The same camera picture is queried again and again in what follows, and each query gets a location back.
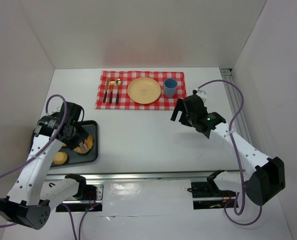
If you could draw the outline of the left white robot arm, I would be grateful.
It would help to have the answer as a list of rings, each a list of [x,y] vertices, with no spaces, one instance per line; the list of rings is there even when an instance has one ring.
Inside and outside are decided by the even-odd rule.
[[[6,221],[39,230],[63,201],[70,197],[81,199],[86,194],[86,179],[73,173],[43,189],[63,145],[70,150],[86,147],[89,134],[79,121],[83,111],[78,104],[64,102],[59,112],[38,121],[26,165],[6,197],[0,198],[0,216]]]

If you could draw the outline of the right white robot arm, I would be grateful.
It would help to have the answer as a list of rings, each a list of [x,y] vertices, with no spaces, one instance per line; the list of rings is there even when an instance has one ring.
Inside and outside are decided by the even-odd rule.
[[[215,171],[207,177],[207,182],[213,189],[246,193],[254,204],[263,206],[285,188],[284,162],[279,157],[271,158],[256,150],[238,133],[230,130],[222,116],[217,112],[207,111],[198,95],[178,99],[171,121],[176,120],[179,112],[179,122],[182,125],[195,128],[233,157],[239,156],[244,172]]]

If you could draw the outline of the round flower-shaped bread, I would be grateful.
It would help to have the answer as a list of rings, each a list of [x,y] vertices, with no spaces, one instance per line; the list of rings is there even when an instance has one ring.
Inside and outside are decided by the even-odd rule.
[[[86,145],[87,145],[88,152],[89,152],[89,151],[92,149],[92,147],[93,147],[93,137],[92,137],[91,135],[89,135],[85,140],[86,140]],[[74,151],[75,151],[76,153],[78,153],[78,154],[82,154],[82,155],[87,154],[88,152],[86,152],[86,153],[81,152],[81,150],[80,150],[80,148],[79,148],[79,145],[78,145],[78,147],[76,147],[76,148],[74,149]]]

